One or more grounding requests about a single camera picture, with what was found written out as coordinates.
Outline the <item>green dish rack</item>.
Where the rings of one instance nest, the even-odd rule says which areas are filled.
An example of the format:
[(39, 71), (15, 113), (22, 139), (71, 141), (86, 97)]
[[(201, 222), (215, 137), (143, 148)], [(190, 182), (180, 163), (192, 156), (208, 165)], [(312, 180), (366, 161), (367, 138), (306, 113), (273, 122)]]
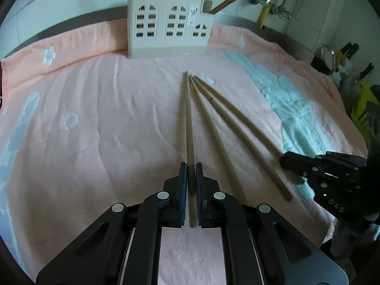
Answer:
[(361, 88), (357, 103), (351, 111), (351, 119), (363, 136), (368, 134), (368, 122), (366, 121), (367, 102), (379, 104), (379, 84), (364, 85)]

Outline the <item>pink towel with blue pattern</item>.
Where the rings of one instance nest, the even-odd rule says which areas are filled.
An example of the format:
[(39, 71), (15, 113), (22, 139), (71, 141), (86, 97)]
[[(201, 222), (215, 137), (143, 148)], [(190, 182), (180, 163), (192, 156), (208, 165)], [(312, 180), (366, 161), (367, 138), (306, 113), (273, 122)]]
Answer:
[(183, 76), (199, 76), (280, 151), (365, 156), (332, 80), (243, 28), (206, 55), (129, 59), (124, 19), (1, 61), (1, 236), (34, 279), (116, 202), (161, 190), (186, 159)]

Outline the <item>metal water valve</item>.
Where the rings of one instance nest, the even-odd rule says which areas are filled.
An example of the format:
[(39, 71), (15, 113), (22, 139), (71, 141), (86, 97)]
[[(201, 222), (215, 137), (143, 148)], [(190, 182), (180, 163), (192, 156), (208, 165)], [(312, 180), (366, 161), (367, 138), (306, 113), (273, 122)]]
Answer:
[(292, 19), (292, 13), (288, 11), (284, 6), (273, 5), (271, 6), (270, 12), (272, 15), (277, 15), (284, 21), (289, 21)]

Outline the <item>water valve with red cap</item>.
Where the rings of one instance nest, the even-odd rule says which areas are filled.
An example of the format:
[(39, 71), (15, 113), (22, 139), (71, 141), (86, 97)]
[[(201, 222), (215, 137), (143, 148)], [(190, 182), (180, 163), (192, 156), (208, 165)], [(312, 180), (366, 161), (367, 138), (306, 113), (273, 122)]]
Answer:
[(272, 0), (249, 0), (252, 5), (262, 5), (269, 7), (272, 5)]

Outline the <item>white plastic utensil holder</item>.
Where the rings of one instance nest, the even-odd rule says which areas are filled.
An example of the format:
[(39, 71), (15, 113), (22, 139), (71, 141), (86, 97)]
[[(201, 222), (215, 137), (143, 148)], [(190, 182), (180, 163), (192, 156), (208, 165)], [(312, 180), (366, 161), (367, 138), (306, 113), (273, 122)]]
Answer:
[(128, 0), (128, 57), (202, 55), (214, 15), (204, 0)]

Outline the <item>black handled knife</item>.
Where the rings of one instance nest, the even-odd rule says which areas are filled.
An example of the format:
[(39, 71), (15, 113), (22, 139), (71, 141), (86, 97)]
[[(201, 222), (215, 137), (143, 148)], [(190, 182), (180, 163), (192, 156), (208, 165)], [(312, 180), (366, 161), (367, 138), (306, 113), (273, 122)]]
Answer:
[(352, 44), (351, 42), (346, 43), (346, 45), (341, 48), (340, 52), (345, 56), (347, 59), (351, 59), (352, 56), (359, 50), (358, 43)]

